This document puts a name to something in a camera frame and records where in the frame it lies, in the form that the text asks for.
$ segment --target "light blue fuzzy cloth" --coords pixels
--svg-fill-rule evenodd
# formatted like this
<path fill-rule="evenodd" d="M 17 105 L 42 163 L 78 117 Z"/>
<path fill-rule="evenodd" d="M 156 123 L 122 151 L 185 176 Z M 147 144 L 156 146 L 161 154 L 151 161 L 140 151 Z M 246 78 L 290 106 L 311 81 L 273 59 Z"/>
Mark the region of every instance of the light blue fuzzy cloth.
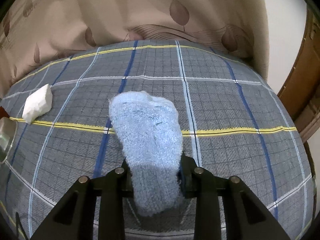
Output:
<path fill-rule="evenodd" d="M 173 103 L 146 92 L 122 93 L 111 100 L 109 116 L 132 174 L 138 213 L 151 216 L 175 206 L 182 133 Z"/>

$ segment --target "red object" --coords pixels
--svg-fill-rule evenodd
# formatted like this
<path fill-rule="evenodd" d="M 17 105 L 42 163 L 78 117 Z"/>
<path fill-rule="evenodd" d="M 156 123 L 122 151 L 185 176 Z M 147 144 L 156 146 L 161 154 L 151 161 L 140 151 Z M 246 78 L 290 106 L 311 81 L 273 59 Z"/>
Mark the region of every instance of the red object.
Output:
<path fill-rule="evenodd" d="M 9 118 L 10 116 L 8 115 L 8 113 L 5 111 L 5 109 L 0 106 L 0 119 L 3 118 L 3 117 L 7 117 Z"/>

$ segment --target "metal screw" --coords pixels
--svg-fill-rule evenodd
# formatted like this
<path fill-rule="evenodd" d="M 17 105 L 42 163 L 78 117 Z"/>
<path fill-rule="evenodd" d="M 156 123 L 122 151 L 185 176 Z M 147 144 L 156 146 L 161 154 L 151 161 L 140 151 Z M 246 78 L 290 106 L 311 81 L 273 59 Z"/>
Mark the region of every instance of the metal screw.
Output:
<path fill-rule="evenodd" d="M 116 174 L 124 173 L 124 168 L 118 167 L 118 168 L 115 169 L 115 172 L 116 172 Z"/>
<path fill-rule="evenodd" d="M 201 174 L 201 173 L 203 173 L 204 172 L 204 169 L 203 168 L 201 168 L 201 167 L 196 167 L 195 168 L 195 173 L 196 174 Z"/>
<path fill-rule="evenodd" d="M 79 178 L 79 182 L 80 183 L 85 183 L 85 182 L 87 182 L 88 181 L 88 177 L 87 176 L 81 176 L 80 178 Z"/>
<path fill-rule="evenodd" d="M 233 183 L 239 183 L 239 182 L 240 182 L 240 178 L 237 177 L 237 176 L 232 176 L 232 177 L 230 178 L 230 180 L 231 180 Z"/>

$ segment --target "white block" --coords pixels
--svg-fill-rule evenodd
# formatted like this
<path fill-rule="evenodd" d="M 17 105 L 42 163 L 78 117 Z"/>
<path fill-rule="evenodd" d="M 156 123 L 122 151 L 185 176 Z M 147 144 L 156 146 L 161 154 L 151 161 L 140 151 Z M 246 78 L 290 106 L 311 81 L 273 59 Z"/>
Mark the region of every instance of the white block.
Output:
<path fill-rule="evenodd" d="M 49 84 L 44 85 L 28 96 L 23 108 L 22 118 L 31 124 L 38 116 L 50 111 L 52 107 L 52 92 Z"/>

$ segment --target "gray plaid fabric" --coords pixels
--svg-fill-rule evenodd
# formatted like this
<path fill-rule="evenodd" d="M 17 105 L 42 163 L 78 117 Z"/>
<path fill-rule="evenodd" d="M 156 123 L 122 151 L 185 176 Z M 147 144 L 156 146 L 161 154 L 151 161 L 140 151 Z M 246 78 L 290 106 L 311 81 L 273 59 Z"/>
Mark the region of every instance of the gray plaid fabric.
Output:
<path fill-rule="evenodd" d="M 20 214 L 28 235 L 77 178 L 102 176 L 121 165 L 122 146 L 103 127 L 108 126 L 108 100 L 127 91 L 172 101 L 186 155 L 216 176 L 241 177 L 291 239 L 310 224 L 313 183 L 299 134 L 276 94 L 239 59 L 188 41 L 139 41 L 46 66 L 13 85 L 1 101 L 10 116 L 21 118 L 28 95 L 52 85 L 52 109 L 37 119 L 44 122 L 19 120 L 10 157 L 0 166 L 2 206 L 11 218 Z M 139 216 L 131 199 L 123 205 L 127 239 L 193 238 L 195 200 L 152 218 Z M 221 230 L 225 239 L 222 203 Z"/>

